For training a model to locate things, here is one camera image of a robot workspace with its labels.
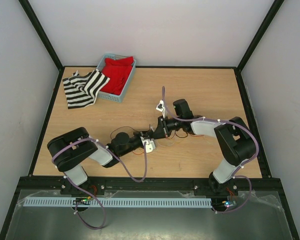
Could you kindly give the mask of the black aluminium frame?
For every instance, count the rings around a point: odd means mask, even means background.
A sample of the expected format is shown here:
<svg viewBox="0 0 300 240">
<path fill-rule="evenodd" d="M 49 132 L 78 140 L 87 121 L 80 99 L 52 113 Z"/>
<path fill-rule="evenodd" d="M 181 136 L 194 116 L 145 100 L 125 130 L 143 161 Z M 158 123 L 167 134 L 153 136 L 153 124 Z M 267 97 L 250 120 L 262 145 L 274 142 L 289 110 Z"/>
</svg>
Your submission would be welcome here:
<svg viewBox="0 0 300 240">
<path fill-rule="evenodd" d="M 21 7 L 29 18 L 31 24 L 33 25 L 35 31 L 37 32 L 40 40 L 43 42 L 45 48 L 47 49 L 49 55 L 51 56 L 53 62 L 56 64 L 56 67 L 60 74 L 65 72 L 65 66 L 61 64 L 60 59 L 57 56 L 56 51 L 54 50 L 51 41 L 49 40 L 45 30 L 43 29 L 40 20 L 38 19 L 34 9 L 32 8 L 28 0 L 21 0 Z M 269 8 L 266 16 L 264 17 L 260 27 L 258 28 L 255 36 L 253 37 L 251 43 L 249 44 L 247 50 L 245 51 L 240 63 L 238 66 L 233 66 L 232 70 L 234 71 L 235 79 L 237 82 L 238 90 L 240 93 L 241 101 L 243 103 L 243 108 L 245 115 L 247 117 L 247 122 L 249 129 L 252 134 L 256 137 L 258 142 L 261 142 L 260 133 L 258 130 L 255 114 L 251 106 L 251 101 L 248 97 L 248 92 L 242 77 L 242 70 L 246 66 L 248 60 L 255 51 L 257 45 L 261 41 L 262 37 L 266 33 L 271 22 L 275 18 L 276 14 L 280 10 L 282 0 L 275 0 L 271 7 Z M 48 121 L 51 118 L 53 105 L 55 104 L 57 98 L 57 90 L 54 89 L 52 92 L 52 97 L 48 106 L 46 116 L 44 118 L 43 126 L 40 132 L 38 143 L 31 161 L 29 172 L 27 176 L 23 176 L 19 179 L 18 185 L 16 187 L 15 193 L 13 195 L 11 204 L 9 206 L 6 218 L 4 220 L 1 232 L 0 239 L 6 240 L 8 238 L 8 233 L 12 230 L 12 221 L 14 216 L 17 214 L 17 198 L 20 196 L 22 190 L 61 190 L 61 177 L 59 176 L 34 176 L 35 164 L 39 156 L 39 150 L 42 146 L 44 134 L 46 133 L 48 127 Z M 257 160 L 259 163 L 259 168 L 261 170 L 261 178 L 252 178 L 251 182 L 253 187 L 257 191 L 264 192 L 277 192 L 279 201 L 283 207 L 283 212 L 287 225 L 289 227 L 289 234 L 293 240 L 298 240 L 299 234 L 294 223 L 291 210 L 282 186 L 281 180 L 279 178 L 272 177 L 271 170 L 266 158 L 266 153 L 262 143 L 259 143 L 259 153 L 257 155 Z M 207 196 L 213 199 L 219 198 L 217 194 L 214 194 L 209 190 L 209 183 L 207 178 L 158 178 L 152 177 L 147 178 L 144 183 L 136 183 L 128 177 L 92 177 L 92 181 L 97 184 L 105 184 L 107 188 L 115 187 L 117 190 L 130 190 L 130 191 L 159 191 L 162 192 L 167 190 L 169 192 L 173 190 L 180 190 L 182 192 L 186 190 L 194 191 L 199 196 Z"/>
</svg>

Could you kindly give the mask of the left circuit board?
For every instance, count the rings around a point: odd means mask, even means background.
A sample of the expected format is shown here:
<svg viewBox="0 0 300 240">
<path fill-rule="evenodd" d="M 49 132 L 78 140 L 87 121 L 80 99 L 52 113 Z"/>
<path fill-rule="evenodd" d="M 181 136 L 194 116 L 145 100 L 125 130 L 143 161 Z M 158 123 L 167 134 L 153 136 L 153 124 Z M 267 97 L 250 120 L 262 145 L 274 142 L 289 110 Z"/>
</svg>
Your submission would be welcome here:
<svg viewBox="0 0 300 240">
<path fill-rule="evenodd" d="M 90 205 L 92 199 L 89 197 L 76 197 L 73 200 L 73 205 Z"/>
</svg>

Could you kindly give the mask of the circuit board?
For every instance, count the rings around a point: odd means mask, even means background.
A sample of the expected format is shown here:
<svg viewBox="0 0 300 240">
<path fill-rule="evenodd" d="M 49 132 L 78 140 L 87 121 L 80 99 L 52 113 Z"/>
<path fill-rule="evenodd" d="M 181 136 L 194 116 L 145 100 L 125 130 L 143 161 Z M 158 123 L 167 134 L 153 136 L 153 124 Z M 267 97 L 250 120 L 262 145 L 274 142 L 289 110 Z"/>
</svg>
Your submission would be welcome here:
<svg viewBox="0 0 300 240">
<path fill-rule="evenodd" d="M 235 200 L 225 200 L 225 201 L 222 201 L 222 204 L 226 207 L 226 208 L 229 208 L 229 207 L 234 207 L 237 205 L 237 202 Z"/>
<path fill-rule="evenodd" d="M 73 200 L 73 205 L 90 205 L 92 199 L 89 197 L 76 197 Z"/>
</svg>

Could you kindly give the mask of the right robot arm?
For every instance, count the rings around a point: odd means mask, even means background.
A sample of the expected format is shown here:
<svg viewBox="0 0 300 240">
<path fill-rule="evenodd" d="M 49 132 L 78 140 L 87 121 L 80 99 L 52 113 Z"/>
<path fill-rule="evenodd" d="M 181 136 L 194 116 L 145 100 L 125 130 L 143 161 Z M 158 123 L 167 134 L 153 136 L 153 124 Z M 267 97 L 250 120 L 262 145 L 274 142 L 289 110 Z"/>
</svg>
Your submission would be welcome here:
<svg viewBox="0 0 300 240">
<path fill-rule="evenodd" d="M 163 100 L 160 100 L 156 110 L 161 112 L 157 127 L 149 134 L 151 140 L 170 137 L 173 131 L 183 130 L 190 135 L 203 135 L 217 139 L 223 159 L 218 167 L 208 177 L 208 188 L 215 194 L 221 194 L 234 178 L 237 171 L 257 157 L 259 145 L 254 135 L 248 130 L 240 117 L 230 120 L 210 119 L 194 115 L 185 99 L 173 102 L 175 115 L 170 113 Z"/>
</svg>

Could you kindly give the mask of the right circuit board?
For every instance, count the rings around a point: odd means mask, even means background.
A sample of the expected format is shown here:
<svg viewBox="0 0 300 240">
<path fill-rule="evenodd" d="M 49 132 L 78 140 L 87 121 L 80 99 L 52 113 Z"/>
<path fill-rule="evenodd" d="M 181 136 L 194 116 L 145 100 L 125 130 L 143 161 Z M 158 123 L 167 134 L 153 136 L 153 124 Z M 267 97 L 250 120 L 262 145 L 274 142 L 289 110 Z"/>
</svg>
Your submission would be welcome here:
<svg viewBox="0 0 300 240">
<path fill-rule="evenodd" d="M 237 202 L 235 200 L 225 200 L 225 201 L 222 201 L 222 204 L 226 207 L 226 208 L 229 208 L 229 207 L 234 207 L 237 205 Z"/>
</svg>

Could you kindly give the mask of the red cloth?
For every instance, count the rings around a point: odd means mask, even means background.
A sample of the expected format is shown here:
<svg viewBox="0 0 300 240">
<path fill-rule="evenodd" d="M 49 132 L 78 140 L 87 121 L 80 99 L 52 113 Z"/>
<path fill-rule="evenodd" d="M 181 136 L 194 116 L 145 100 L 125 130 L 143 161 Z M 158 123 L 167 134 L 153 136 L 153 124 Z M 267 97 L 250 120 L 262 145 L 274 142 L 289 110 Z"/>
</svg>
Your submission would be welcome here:
<svg viewBox="0 0 300 240">
<path fill-rule="evenodd" d="M 132 71 L 134 58 L 130 56 L 115 60 L 107 57 L 104 62 L 102 73 L 109 78 L 109 81 L 101 91 L 119 96 Z"/>
</svg>

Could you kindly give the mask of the blue plastic basket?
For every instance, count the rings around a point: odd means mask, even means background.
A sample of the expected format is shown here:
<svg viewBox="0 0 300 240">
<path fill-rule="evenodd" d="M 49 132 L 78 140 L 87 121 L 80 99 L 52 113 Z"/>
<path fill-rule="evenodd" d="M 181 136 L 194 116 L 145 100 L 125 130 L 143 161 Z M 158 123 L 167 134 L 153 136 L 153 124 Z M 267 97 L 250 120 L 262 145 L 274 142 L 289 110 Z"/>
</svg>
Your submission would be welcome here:
<svg viewBox="0 0 300 240">
<path fill-rule="evenodd" d="M 109 78 L 109 82 L 98 92 L 97 97 L 121 103 L 134 77 L 136 63 L 133 56 L 104 54 L 96 68 Z"/>
</svg>

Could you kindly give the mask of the black white striped cloth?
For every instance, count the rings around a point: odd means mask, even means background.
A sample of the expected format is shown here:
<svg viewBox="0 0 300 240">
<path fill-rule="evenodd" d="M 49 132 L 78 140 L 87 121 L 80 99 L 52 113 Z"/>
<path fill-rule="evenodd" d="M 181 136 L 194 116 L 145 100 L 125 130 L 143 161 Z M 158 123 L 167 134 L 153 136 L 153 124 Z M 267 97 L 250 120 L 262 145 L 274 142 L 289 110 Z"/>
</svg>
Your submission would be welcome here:
<svg viewBox="0 0 300 240">
<path fill-rule="evenodd" d="M 62 80 L 67 108 L 80 109 L 94 105 L 99 91 L 110 81 L 97 68 L 81 76 L 77 70 L 71 77 Z"/>
</svg>

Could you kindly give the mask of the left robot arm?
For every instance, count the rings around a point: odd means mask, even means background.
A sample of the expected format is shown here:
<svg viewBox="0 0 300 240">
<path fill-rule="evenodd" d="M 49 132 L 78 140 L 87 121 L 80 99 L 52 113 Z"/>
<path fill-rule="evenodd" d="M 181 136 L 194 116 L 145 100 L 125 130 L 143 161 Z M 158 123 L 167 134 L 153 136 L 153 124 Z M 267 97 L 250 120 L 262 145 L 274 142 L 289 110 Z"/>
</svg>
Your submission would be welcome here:
<svg viewBox="0 0 300 240">
<path fill-rule="evenodd" d="M 66 189 L 74 194 L 90 194 L 90 190 L 96 191 L 88 178 L 81 163 L 90 158 L 104 168 L 110 168 L 121 163 L 129 177 L 136 183 L 141 183 L 147 176 L 147 154 L 156 149 L 154 130 L 134 131 L 133 136 L 126 132 L 119 132 L 110 143 L 104 145 L 98 139 L 92 138 L 84 127 L 67 132 L 52 139 L 47 144 L 51 154 L 51 162 L 64 174 Z M 120 157 L 123 157 L 136 149 L 143 149 L 144 174 L 138 179 L 132 176 L 127 166 Z"/>
</svg>

